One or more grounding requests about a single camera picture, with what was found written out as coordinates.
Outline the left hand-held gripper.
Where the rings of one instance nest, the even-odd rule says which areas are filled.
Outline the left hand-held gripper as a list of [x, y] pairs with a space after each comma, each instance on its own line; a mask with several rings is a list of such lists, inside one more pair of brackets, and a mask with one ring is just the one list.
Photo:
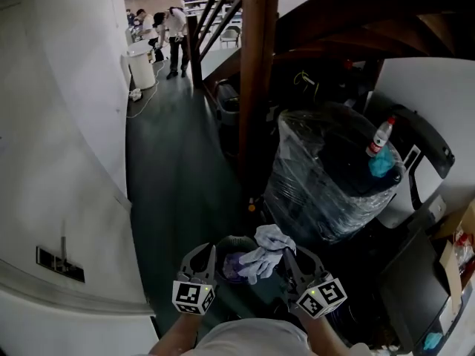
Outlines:
[[171, 300], [178, 312], [206, 314], [216, 298], [215, 266], [216, 247], [211, 243], [199, 245], [182, 259]]

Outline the dark round laundry basket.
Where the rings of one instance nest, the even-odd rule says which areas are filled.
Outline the dark round laundry basket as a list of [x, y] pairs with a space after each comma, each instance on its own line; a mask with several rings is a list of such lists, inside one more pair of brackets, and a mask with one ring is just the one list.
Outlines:
[[[236, 237], [236, 236], [228, 236], [223, 238], [217, 245], [216, 245], [216, 252], [217, 252], [217, 260], [216, 260], [216, 271], [220, 275], [220, 277], [225, 280], [228, 283], [231, 283], [227, 281], [223, 277], [222, 273], [222, 267], [223, 267], [223, 260], [224, 257], [228, 253], [234, 253], [234, 252], [245, 252], [248, 253], [250, 251], [253, 251], [257, 248], [258, 246], [256, 243], [250, 239], [249, 237]], [[234, 284], [248, 284], [248, 281], [246, 279], [245, 282], [243, 283], [234, 283]]]

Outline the light grey clothes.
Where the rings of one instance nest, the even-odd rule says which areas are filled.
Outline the light grey clothes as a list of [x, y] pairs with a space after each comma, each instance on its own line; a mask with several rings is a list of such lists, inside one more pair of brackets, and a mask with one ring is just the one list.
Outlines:
[[258, 247], [239, 258], [242, 269], [238, 274], [245, 277], [249, 285], [256, 284], [258, 279], [269, 278], [281, 261], [285, 249], [296, 254], [294, 240], [285, 235], [276, 224], [258, 226], [255, 240]]

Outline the black washing machine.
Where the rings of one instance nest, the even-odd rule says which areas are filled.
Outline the black washing machine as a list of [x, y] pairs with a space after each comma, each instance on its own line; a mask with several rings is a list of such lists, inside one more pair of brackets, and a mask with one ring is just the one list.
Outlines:
[[[333, 245], [330, 265], [347, 300], [330, 321], [343, 341], [366, 343], [392, 355], [435, 356], [451, 333], [439, 321], [451, 310], [441, 254], [424, 229], [407, 225], [368, 225]], [[444, 336], [434, 350], [425, 352], [430, 332]]]

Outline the person's left forearm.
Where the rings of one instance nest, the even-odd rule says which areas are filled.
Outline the person's left forearm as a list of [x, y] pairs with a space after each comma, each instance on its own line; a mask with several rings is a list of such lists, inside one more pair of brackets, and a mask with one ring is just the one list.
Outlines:
[[173, 326], [151, 348], [152, 356], [181, 356], [194, 347], [203, 317], [181, 314]]

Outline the person's right forearm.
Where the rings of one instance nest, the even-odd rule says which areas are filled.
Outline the person's right forearm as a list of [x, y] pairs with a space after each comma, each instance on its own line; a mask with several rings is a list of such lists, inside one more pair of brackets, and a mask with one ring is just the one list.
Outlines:
[[349, 356], [350, 349], [324, 317], [312, 319], [303, 313], [298, 315], [298, 319], [307, 333], [311, 350], [317, 356]]

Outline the person's white shirt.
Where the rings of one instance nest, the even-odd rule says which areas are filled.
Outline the person's white shirt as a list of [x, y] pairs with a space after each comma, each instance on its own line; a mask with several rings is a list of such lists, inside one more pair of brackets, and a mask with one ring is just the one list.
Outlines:
[[[368, 346], [357, 343], [349, 356], [373, 356]], [[182, 356], [317, 356], [304, 328], [266, 318], [222, 323]]]

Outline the plastic-wrapped black appliance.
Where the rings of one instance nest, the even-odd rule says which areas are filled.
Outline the plastic-wrapped black appliance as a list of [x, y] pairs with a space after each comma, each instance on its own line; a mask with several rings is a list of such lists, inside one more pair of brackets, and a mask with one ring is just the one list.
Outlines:
[[278, 133], [264, 201], [299, 245], [314, 248], [353, 236], [383, 211], [402, 180], [404, 166], [390, 143], [389, 170], [382, 177], [371, 173], [366, 148], [376, 127], [342, 104], [284, 111]]

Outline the blue cloth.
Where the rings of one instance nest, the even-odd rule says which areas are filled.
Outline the blue cloth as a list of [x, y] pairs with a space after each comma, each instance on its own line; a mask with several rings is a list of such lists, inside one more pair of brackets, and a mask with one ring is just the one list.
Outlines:
[[370, 173], [373, 177], [382, 178], [395, 165], [394, 157], [387, 145], [385, 145], [368, 162]]

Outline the small white box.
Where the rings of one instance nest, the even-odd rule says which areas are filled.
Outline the small white box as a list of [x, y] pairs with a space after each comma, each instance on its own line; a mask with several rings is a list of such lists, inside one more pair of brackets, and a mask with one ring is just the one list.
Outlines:
[[446, 208], [447, 206], [442, 196], [440, 194], [437, 195], [428, 206], [430, 217], [434, 223], [437, 223], [444, 217]]

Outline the clear plastic bag red items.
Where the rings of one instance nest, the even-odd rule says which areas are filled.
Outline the clear plastic bag red items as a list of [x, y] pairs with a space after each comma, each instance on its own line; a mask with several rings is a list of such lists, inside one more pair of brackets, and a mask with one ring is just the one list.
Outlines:
[[460, 272], [463, 272], [467, 263], [475, 257], [474, 243], [473, 234], [464, 232], [461, 227], [456, 230], [453, 249]]

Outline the black waste bin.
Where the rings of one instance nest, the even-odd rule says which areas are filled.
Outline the black waste bin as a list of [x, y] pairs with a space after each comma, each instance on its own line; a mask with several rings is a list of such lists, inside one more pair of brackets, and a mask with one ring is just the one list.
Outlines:
[[228, 79], [216, 82], [214, 97], [217, 104], [217, 118], [222, 125], [238, 126], [240, 113], [240, 95]]

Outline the white cylindrical bin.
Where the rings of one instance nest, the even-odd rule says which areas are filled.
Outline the white cylindrical bin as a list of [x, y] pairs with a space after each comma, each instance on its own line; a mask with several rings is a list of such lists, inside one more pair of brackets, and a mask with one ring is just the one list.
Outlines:
[[156, 79], [149, 56], [153, 48], [146, 40], [130, 44], [121, 53], [121, 66], [129, 89], [133, 85], [140, 90], [148, 90], [155, 86]]

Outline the grey chair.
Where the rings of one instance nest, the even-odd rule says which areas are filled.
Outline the grey chair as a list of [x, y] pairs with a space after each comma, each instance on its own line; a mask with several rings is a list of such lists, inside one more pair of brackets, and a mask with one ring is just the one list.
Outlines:
[[239, 47], [241, 37], [241, 29], [237, 26], [227, 27], [219, 36], [220, 48], [223, 47], [223, 44], [226, 47], [233, 45], [234, 47]]

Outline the white wall shelves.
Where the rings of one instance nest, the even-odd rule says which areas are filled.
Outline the white wall shelves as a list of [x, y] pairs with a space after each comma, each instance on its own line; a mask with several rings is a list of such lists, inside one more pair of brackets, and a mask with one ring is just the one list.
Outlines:
[[[221, 8], [221, 13], [226, 13], [236, 0], [225, 0]], [[188, 14], [201, 14], [209, 0], [183, 0], [183, 9]]]

